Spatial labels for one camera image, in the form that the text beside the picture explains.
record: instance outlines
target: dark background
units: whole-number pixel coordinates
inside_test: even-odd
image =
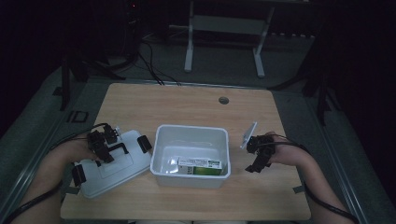
[[[225,5],[230,8],[237,4],[227,2]],[[132,11],[134,14],[129,17],[140,18],[164,38],[169,24],[188,24],[188,1],[136,3],[138,10],[130,8],[131,1],[123,0],[2,0],[0,134],[6,132],[71,48],[82,49],[101,61],[106,60],[107,54],[125,55],[133,49],[135,46],[121,44],[125,38],[139,35],[134,31],[125,35],[126,13]],[[254,8],[253,4],[238,11],[221,12],[260,17],[261,12]],[[322,83],[318,77],[326,74],[327,86],[334,89],[394,204],[395,8],[392,1],[375,0],[278,4],[270,27],[275,34],[316,37],[302,74],[311,72],[308,78],[314,87]],[[205,1],[199,9],[207,13],[216,10]]]

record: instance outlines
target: small carton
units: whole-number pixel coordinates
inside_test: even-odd
[[[177,160],[178,173],[181,175],[220,175],[221,161],[180,157]]]

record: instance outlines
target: gray floor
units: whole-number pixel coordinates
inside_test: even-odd
[[[186,53],[183,32],[176,33],[167,43],[152,35],[145,38],[153,49],[153,65],[182,85],[258,89],[274,86],[296,74],[313,41],[301,37],[269,36],[262,52],[266,75],[264,78],[257,78],[251,48],[242,44],[237,44],[236,48],[223,45],[221,41],[207,43],[204,39],[198,39],[194,48],[192,71],[186,74],[183,71]],[[147,45],[142,45],[140,52],[149,59]],[[118,74],[127,77],[124,82],[155,84],[141,60],[136,62],[136,66],[119,71]],[[175,84],[164,76],[160,77],[169,81],[166,84]],[[20,174],[29,173],[38,163],[31,158],[37,154],[43,155],[44,148],[51,142],[93,125],[106,89],[112,82],[114,80],[96,74],[92,74],[88,83],[72,82],[72,101],[64,112],[59,111],[60,97],[52,95],[55,87],[61,85],[60,70],[55,71],[43,83],[20,118],[0,141],[1,177],[8,180],[2,181],[1,185],[2,213],[9,211],[9,205],[21,196],[20,192],[12,190],[23,186],[25,176]],[[337,195],[360,218],[361,223],[394,223],[395,209],[376,178],[346,116],[331,105],[332,110],[325,114],[327,125],[321,126],[315,116],[317,99],[304,98],[301,95],[303,85],[302,81],[283,91],[273,92],[287,136],[310,149]],[[87,122],[66,122],[72,110],[89,112]],[[69,171],[65,172],[64,179],[67,186],[70,180]],[[311,223],[309,220],[299,222]],[[65,220],[64,223],[99,224],[126,221]]]

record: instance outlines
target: person's right hand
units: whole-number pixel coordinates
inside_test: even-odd
[[[272,135],[274,142],[289,142],[289,140],[277,136],[274,132],[266,133]],[[291,166],[300,166],[309,160],[311,156],[303,149],[290,145],[276,145],[275,154],[269,160],[270,163],[281,163]]]

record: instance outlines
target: white desk frame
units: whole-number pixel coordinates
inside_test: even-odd
[[[192,33],[194,30],[225,32],[235,34],[259,35],[260,43],[253,49],[254,62],[256,63],[258,77],[264,77],[264,69],[262,66],[262,45],[267,36],[271,19],[274,15],[275,8],[270,7],[268,16],[265,21],[225,18],[214,16],[194,15],[194,2],[190,0],[190,21],[189,21],[189,45],[187,46],[186,61],[184,71],[190,72],[192,68],[193,43]]]

